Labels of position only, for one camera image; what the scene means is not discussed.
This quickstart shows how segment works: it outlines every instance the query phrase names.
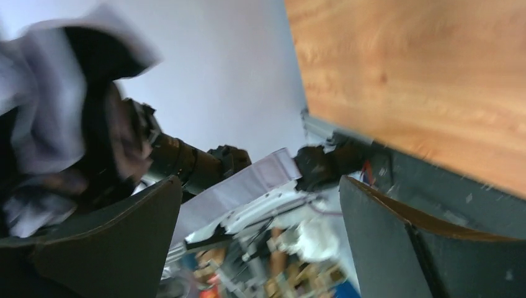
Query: orange object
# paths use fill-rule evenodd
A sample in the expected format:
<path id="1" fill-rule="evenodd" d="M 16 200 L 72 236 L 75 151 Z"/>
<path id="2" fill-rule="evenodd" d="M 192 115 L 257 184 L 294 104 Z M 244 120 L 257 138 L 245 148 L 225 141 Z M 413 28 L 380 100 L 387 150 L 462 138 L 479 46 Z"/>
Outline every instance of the orange object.
<path id="1" fill-rule="evenodd" d="M 202 291 L 199 297 L 200 298 L 220 298 L 219 290 L 217 289 L 217 285 L 211 288 L 210 290 Z"/>

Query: cable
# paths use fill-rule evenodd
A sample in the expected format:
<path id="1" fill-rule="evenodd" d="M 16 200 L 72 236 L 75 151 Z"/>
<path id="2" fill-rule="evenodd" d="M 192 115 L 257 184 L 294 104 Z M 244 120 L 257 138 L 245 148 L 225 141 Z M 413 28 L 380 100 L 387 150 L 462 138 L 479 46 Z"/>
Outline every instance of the cable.
<path id="1" fill-rule="evenodd" d="M 273 221 L 274 221 L 274 216 L 271 217 L 271 218 L 269 219 L 269 221 L 268 221 L 267 223 L 265 223 L 265 225 L 259 229 L 259 231 L 257 231 L 256 236 L 254 236 L 254 237 L 250 240 L 250 242 L 248 243 L 248 245 L 247 245 L 246 247 L 251 246 L 252 243 L 254 243 L 254 241 L 255 241 L 255 240 L 256 240 L 261 234 L 263 234 L 263 233 L 269 228 L 270 224 L 271 224 Z"/>
<path id="2" fill-rule="evenodd" d="M 330 216 L 344 216 L 343 213 L 341 212 L 333 212 L 333 211 L 323 211 L 323 210 L 319 210 L 317 207 L 315 207 L 312 202 L 305 202 L 305 204 L 309 205 L 310 209 L 312 209 L 312 211 L 316 212 L 317 214 L 321 214 L 321 215 L 330 215 Z"/>
<path id="3" fill-rule="evenodd" d="M 247 270 L 248 267 L 249 267 L 249 265 L 246 265 L 243 269 L 239 270 L 239 272 L 238 272 L 236 275 L 234 275 L 233 278 L 230 278 L 230 279 L 231 279 L 232 281 L 235 280 L 236 278 L 238 278 L 238 277 L 241 275 L 241 273 L 245 272 L 245 270 Z"/>

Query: white paper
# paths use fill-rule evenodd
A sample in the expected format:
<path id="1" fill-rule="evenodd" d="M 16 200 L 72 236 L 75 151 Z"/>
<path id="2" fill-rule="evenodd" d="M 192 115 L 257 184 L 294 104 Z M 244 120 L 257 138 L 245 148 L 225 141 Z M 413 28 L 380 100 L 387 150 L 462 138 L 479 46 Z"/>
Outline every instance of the white paper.
<path id="1" fill-rule="evenodd" d="M 181 205 L 172 246 L 238 207 L 300 177 L 286 148 L 255 162 Z"/>

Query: white wall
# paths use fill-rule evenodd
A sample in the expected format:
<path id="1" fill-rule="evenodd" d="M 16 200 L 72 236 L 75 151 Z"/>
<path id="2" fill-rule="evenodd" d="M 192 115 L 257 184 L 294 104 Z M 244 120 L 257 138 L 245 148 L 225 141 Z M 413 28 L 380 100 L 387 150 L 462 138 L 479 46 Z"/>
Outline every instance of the white wall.
<path id="1" fill-rule="evenodd" d="M 207 150 L 230 144 L 253 160 L 305 144 L 305 96 L 285 8 L 277 0 L 114 0 L 163 62 L 125 82 L 157 109 L 168 134 Z M 96 0 L 2 0 L 8 37 L 45 19 L 75 17 Z"/>

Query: wooden surface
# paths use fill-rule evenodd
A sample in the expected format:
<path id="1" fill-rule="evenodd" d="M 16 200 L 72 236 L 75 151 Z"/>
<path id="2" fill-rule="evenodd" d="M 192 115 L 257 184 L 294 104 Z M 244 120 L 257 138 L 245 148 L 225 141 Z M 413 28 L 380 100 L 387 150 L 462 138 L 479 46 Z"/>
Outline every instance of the wooden surface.
<path id="1" fill-rule="evenodd" d="M 526 197 L 525 0 L 285 0 L 310 114 Z"/>

